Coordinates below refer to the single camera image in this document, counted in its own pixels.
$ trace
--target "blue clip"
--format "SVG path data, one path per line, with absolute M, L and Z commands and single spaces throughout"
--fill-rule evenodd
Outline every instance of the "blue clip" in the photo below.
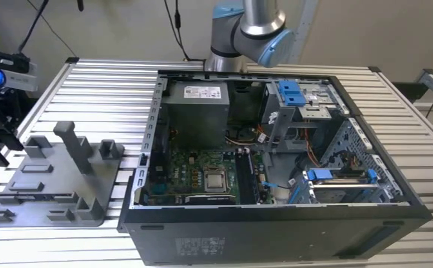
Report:
M 307 177 L 309 180 L 330 180 L 334 178 L 330 169 L 309 169 Z
M 373 184 L 377 182 L 377 172 L 373 170 L 373 169 L 367 169 L 366 170 L 366 175 L 367 175 L 367 178 L 369 178 L 369 183 Z
M 260 184 L 264 185 L 264 186 L 267 186 L 267 187 L 274 187 L 274 188 L 278 187 L 276 184 L 268 183 L 267 181 L 263 181 Z
M 295 81 L 279 80 L 279 93 L 287 106 L 305 106 L 306 99 Z

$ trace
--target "white wall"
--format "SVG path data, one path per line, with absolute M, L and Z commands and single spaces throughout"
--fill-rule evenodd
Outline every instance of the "white wall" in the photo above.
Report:
M 41 0 L 30 0 L 36 6 Z M 171 16 L 173 0 L 168 0 Z M 192 58 L 210 51 L 211 11 L 218 0 L 180 0 L 182 38 Z M 84 0 L 79 12 L 76 0 L 52 0 L 44 16 L 81 58 L 182 60 L 173 40 L 163 0 Z M 302 0 L 279 0 L 287 14 L 287 27 L 296 28 Z M 14 52 L 34 18 L 25 0 L 0 0 L 0 50 Z M 38 21 L 24 49 L 41 72 L 40 91 L 71 56 L 46 25 Z
M 433 0 L 319 0 L 299 63 L 373 65 L 414 81 L 433 68 Z

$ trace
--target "slotted aluminum surface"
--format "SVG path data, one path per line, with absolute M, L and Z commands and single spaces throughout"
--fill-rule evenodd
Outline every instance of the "slotted aluminum surface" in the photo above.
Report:
M 136 166 L 145 115 L 157 69 L 198 70 L 199 63 L 84 60 L 67 64 L 18 128 L 57 141 L 57 120 L 72 120 L 89 142 L 115 139 L 125 146 L 107 219 L 96 228 L 0 228 L 0 266 L 143 267 L 133 243 L 115 230 L 131 168 Z M 283 65 L 250 72 L 335 75 L 345 86 L 411 187 L 433 212 L 433 126 L 381 74 L 367 68 Z M 10 165 L 0 168 L 0 191 L 22 160 L 8 152 Z M 216 267 L 433 267 L 433 221 L 367 261 L 314 264 L 239 264 Z

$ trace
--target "gray plastic holder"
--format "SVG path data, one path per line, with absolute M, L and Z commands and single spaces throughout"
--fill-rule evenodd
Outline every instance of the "gray plastic holder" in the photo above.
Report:
M 63 143 L 30 136 L 24 158 L 0 192 L 0 227 L 95 227 L 105 217 L 124 147 L 88 143 L 72 121 L 56 124 Z

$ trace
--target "sticker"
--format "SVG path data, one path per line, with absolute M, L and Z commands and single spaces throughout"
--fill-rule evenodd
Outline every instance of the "sticker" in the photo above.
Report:
M 194 99 L 220 99 L 222 91 L 219 87 L 184 87 L 183 98 Z
M 266 134 L 260 133 L 260 135 L 258 137 L 258 142 L 263 143 L 264 140 L 266 140 Z
M 270 125 L 274 124 L 278 114 L 279 114 L 278 112 L 270 113 L 270 116 L 268 116 L 268 124 Z
M 317 96 L 311 95 L 311 94 L 306 94 L 305 95 L 306 99 L 311 99 L 311 100 L 317 100 Z
M 288 182 L 287 182 L 287 183 L 288 183 L 288 185 L 290 185 L 290 186 L 294 186 L 294 184 L 295 184 L 295 179 L 294 179 L 294 178 L 291 178 L 291 179 L 288 180 Z
M 180 256 L 222 255 L 224 237 L 175 238 L 176 254 Z

